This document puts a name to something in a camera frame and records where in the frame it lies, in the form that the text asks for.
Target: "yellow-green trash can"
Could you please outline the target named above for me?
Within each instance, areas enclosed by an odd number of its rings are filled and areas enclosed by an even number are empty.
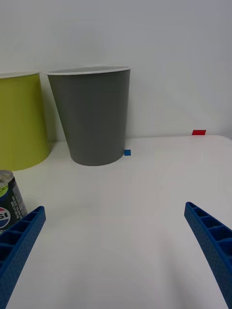
[[[0,74],[0,169],[27,169],[48,154],[39,73]]]

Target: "white rim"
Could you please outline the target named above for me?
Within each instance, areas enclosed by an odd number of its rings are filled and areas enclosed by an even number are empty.
[[[130,67],[124,66],[97,66],[97,67],[82,67],[76,69],[56,70],[47,72],[47,75],[83,75],[83,74],[98,74],[110,73],[118,71],[130,70]]]
[[[26,76],[26,75],[34,75],[34,74],[39,74],[39,72],[37,72],[37,71],[3,72],[3,73],[0,73],[0,79],[1,78]]]

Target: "soda can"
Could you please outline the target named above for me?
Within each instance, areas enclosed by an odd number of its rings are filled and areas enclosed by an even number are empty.
[[[27,214],[14,174],[0,170],[0,234]]]

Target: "white wall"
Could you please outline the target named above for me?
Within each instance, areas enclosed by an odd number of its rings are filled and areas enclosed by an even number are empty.
[[[130,137],[232,137],[231,0],[7,0],[0,70],[125,64]],[[63,139],[46,76],[48,135]]]

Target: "white table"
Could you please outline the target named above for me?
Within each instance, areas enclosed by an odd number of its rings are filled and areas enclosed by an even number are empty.
[[[184,218],[192,201],[232,228],[232,141],[127,141],[132,156],[74,163],[65,142],[15,172],[29,211],[47,221],[7,309],[224,309]]]

